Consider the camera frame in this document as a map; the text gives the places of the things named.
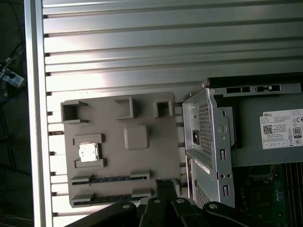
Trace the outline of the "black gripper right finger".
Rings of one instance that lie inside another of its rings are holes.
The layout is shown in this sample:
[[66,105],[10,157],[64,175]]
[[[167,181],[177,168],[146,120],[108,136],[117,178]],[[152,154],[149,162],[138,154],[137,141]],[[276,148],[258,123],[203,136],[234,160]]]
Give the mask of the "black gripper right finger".
[[258,217],[225,204],[211,201],[199,208],[188,199],[178,197],[175,183],[167,180],[167,200],[181,227],[273,227]]

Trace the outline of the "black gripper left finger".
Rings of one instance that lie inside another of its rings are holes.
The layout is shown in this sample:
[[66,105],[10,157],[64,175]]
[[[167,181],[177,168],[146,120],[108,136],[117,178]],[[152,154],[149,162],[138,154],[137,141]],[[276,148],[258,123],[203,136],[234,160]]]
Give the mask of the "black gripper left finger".
[[156,196],[139,206],[119,201],[71,223],[72,227],[162,227],[167,205],[167,180],[156,180]]

